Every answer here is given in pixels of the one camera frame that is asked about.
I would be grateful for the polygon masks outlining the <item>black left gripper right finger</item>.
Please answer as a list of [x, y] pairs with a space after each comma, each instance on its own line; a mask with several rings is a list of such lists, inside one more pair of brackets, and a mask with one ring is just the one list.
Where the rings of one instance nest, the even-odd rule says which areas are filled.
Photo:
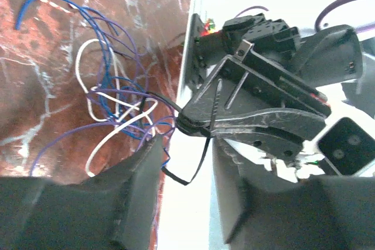
[[374, 179], [286, 181], [213, 142], [225, 244], [231, 249], [373, 249]]

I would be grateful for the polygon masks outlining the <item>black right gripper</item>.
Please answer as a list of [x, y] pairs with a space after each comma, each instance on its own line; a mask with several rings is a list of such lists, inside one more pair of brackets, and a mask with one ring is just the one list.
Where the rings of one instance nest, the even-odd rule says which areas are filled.
[[291, 68], [300, 46], [297, 28], [264, 14], [233, 18], [202, 38], [207, 66], [215, 68], [178, 115], [184, 133], [251, 145], [291, 162], [331, 114], [327, 99]]

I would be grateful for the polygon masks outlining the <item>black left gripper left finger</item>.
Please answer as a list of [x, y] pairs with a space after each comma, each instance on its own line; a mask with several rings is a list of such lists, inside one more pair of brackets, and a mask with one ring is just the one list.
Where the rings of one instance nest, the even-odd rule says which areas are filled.
[[1, 179], [2, 249], [147, 249], [162, 165], [156, 136], [79, 184]]

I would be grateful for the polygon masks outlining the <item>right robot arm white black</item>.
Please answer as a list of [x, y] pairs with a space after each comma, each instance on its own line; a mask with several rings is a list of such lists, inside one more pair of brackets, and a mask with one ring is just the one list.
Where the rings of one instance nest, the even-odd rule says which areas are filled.
[[193, 95], [176, 121], [189, 136], [230, 139], [292, 161], [331, 113], [319, 87], [363, 74], [362, 48], [348, 25], [302, 38], [260, 13], [203, 31], [194, 14], [185, 74]]

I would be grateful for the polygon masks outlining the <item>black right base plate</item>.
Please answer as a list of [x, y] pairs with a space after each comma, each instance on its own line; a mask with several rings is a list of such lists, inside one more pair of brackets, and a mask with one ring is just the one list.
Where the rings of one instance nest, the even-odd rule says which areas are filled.
[[195, 91], [206, 78], [208, 66], [204, 54], [205, 40], [202, 38], [210, 33], [197, 13], [191, 17], [189, 32], [185, 79], [187, 86]]

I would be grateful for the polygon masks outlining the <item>aluminium front rail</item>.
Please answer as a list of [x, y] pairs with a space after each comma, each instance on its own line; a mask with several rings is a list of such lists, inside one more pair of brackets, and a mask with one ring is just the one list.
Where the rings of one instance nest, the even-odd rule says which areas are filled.
[[193, 28], [196, 26], [195, 14], [200, 15], [202, 0], [190, 0], [189, 17], [183, 45], [182, 65], [180, 69], [178, 92], [176, 103], [181, 108], [184, 107], [191, 97], [189, 81], [192, 75], [192, 47], [193, 47]]

